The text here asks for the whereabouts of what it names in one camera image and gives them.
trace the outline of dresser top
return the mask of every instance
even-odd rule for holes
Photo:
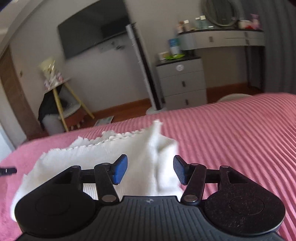
[[[195,32],[207,32],[207,31],[252,31],[252,32],[263,32],[263,30],[255,30],[255,29],[209,28],[209,29],[197,29],[197,30],[185,31],[185,32],[179,33],[178,35],[195,33]]]
[[[156,67],[166,65],[166,64],[173,64],[177,62],[187,61],[187,60],[193,60],[193,59],[199,59],[201,57],[199,56],[184,56],[179,59],[172,59],[172,60],[159,60],[156,62]]]

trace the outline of wall-mounted tv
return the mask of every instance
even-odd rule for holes
[[[126,32],[130,23],[123,0],[99,0],[58,26],[66,59]]]

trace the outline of vanity desk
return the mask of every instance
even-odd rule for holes
[[[201,29],[180,33],[178,39],[182,50],[243,46],[248,84],[263,89],[265,76],[263,31],[234,28]]]

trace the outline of white cloth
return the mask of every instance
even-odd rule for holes
[[[26,194],[73,165],[93,169],[95,165],[113,163],[121,154],[128,156],[128,168],[115,190],[125,196],[182,196],[180,182],[173,169],[173,158],[178,145],[160,134],[161,122],[155,121],[148,129],[123,134],[103,133],[96,140],[79,137],[69,148],[53,149],[43,154],[17,190],[10,207],[14,209]],[[84,185],[84,191],[97,199],[94,185]]]

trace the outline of bed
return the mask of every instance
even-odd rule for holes
[[[65,148],[78,136],[95,139],[106,130],[146,128],[155,119],[163,122],[163,135],[179,142],[179,154],[188,163],[198,162],[209,169],[229,165],[276,194],[286,207],[279,234],[296,241],[296,96],[285,93],[168,111],[20,146],[1,162],[1,166],[16,166],[18,173],[0,178],[0,240],[15,240],[21,234],[10,219],[9,207],[23,174],[43,152]],[[206,186],[204,197],[211,192],[210,185]]]

